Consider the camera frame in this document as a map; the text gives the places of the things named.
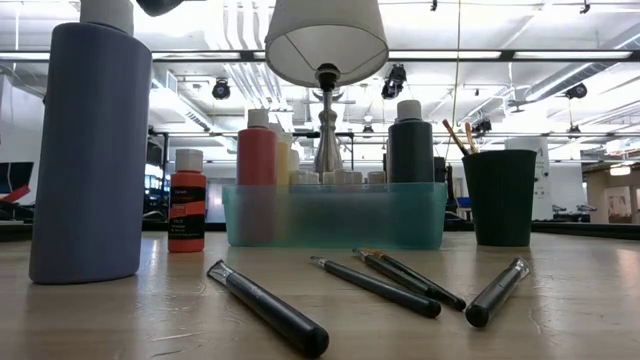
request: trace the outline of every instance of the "dark green cup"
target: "dark green cup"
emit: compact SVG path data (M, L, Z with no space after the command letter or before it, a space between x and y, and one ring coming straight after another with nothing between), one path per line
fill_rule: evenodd
M478 245L529 246L536 152L487 151L462 163Z

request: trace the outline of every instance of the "teal plastic bin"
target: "teal plastic bin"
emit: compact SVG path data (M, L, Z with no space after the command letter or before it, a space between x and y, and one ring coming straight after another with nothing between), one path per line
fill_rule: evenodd
M443 183L223 189L232 246L435 250L446 201Z

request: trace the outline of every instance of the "orange paint bottle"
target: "orange paint bottle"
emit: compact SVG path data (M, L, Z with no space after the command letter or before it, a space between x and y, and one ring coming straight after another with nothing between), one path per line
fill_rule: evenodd
M176 173L171 176L169 251L204 249L207 177L202 174L200 150L176 150Z

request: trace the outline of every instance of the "bottle label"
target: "bottle label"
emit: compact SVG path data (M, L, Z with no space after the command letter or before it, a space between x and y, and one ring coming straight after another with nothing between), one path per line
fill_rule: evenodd
M176 186L171 188L169 239L204 239L206 189Z

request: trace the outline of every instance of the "table surface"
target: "table surface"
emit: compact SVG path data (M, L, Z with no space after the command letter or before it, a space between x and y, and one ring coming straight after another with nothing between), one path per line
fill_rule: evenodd
M515 256L529 260L531 275L484 330L444 307L422 318L308 260L378 276L346 249L230 248L223 233L208 234L203 253L166 246L164 234L145 233L133 277L38 286L28 278L29 242L0 244L0 358L301 358L205 276L220 258L327 329L323 359L640 356L640 242L534 234L530 249L484 248L473 233L446 233L441 251L389 251L467 301Z

